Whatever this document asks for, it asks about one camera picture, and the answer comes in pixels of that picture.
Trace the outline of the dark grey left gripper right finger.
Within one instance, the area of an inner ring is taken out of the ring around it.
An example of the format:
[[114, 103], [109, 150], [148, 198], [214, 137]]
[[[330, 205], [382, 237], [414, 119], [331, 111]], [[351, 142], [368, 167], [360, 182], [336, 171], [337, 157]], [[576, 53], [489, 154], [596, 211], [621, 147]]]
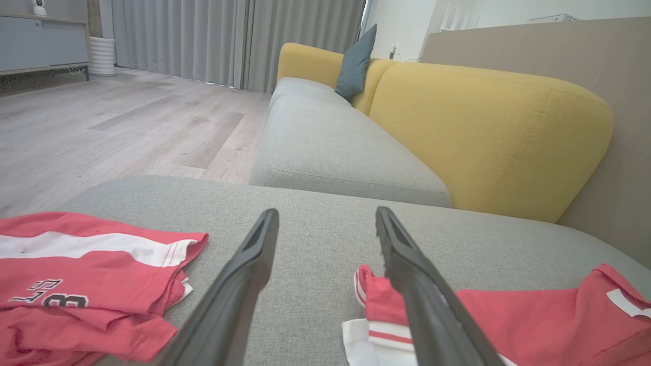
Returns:
[[376, 210], [384, 276], [404, 299], [417, 363], [502, 365], [478, 324], [393, 211]]

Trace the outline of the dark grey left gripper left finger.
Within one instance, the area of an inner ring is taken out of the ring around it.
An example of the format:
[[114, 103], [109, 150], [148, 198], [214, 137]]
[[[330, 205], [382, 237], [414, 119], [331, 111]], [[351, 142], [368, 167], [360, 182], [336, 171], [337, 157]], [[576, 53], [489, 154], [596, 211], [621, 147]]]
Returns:
[[162, 365], [242, 365], [259, 294], [274, 266], [279, 213], [260, 214], [167, 348]]

